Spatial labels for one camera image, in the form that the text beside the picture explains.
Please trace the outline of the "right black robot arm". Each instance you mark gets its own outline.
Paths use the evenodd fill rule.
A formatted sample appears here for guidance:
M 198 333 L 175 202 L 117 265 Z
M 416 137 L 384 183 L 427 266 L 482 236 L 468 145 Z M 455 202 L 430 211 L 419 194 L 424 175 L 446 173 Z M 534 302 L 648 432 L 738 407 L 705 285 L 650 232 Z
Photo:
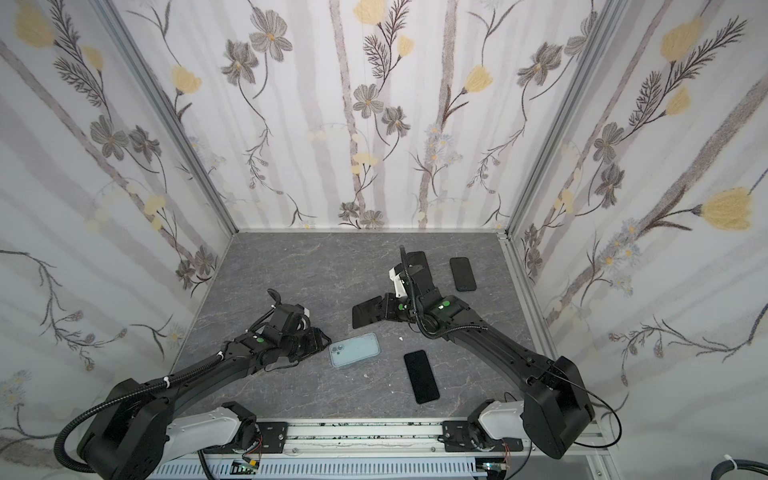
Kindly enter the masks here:
M 561 356 L 552 360 L 504 335 L 467 302 L 444 296 L 434 285 L 421 252 L 400 248 L 400 263 L 391 270 L 396 292 L 384 297 L 383 318 L 414 324 L 431 339 L 443 339 L 470 351 L 514 384 L 522 394 L 512 425 L 484 425 L 482 412 L 500 405 L 490 402 L 468 418 L 468 443 L 485 450 L 503 439 L 527 438 L 545 455 L 562 458 L 594 420 L 578 367 Z

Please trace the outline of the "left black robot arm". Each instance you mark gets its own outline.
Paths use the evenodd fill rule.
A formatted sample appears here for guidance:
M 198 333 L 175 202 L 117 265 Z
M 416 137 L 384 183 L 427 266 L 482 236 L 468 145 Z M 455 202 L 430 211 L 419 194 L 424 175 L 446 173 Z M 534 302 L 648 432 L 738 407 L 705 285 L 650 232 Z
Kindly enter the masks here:
M 53 453 L 63 467 L 103 479 L 145 479 L 161 464 L 193 451 L 258 441 L 253 413 L 234 401 L 197 419 L 194 404 L 285 359 L 296 366 L 332 343 L 300 304 L 274 304 L 239 336 L 206 359 L 162 378 L 116 385 L 106 400 L 66 424 Z

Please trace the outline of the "black phone case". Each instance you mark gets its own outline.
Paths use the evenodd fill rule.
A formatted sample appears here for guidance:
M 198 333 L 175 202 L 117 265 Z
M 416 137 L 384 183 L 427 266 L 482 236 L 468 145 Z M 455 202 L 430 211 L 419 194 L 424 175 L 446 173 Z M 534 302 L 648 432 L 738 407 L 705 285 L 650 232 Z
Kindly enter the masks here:
M 409 268 L 421 267 L 428 269 L 429 264 L 424 251 L 412 251 L 406 254 L 406 260 Z
M 453 257 L 449 260 L 455 289 L 459 292 L 477 290 L 477 283 L 472 265 L 467 257 Z

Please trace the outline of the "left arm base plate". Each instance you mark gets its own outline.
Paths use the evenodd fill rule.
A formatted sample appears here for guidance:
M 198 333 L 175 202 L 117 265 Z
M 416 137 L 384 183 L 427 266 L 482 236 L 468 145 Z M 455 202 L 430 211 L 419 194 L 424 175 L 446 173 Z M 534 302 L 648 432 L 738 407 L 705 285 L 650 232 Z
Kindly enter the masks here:
M 282 454 L 288 433 L 287 422 L 258 422 L 246 427 L 245 454 Z

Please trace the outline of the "translucent green case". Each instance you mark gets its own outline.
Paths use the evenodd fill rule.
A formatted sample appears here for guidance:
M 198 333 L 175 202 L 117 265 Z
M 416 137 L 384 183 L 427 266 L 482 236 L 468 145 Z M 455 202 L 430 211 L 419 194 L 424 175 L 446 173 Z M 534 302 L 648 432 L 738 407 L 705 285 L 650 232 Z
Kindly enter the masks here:
M 360 361 L 378 356 L 381 352 L 378 337 L 375 333 L 367 333 L 330 345 L 331 365 L 344 368 Z

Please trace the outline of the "black phone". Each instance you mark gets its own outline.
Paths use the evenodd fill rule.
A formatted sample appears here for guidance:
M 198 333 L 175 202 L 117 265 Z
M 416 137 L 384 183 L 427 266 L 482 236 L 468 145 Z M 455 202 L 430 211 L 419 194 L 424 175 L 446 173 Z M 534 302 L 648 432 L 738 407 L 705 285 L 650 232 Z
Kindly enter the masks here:
M 384 318 L 384 298 L 376 296 L 352 308 L 352 328 L 359 329 Z
M 427 353 L 424 350 L 407 353 L 404 362 L 416 403 L 438 400 L 440 392 Z

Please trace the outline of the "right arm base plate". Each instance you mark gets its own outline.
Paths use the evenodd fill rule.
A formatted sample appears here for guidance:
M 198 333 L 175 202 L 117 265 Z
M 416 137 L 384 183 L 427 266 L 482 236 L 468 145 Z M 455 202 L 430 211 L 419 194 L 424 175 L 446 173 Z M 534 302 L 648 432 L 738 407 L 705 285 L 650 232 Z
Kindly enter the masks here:
M 468 420 L 445 420 L 441 423 L 442 434 L 438 440 L 445 446 L 446 452 L 522 452 L 523 441 L 517 438 L 493 439 L 478 422 Z

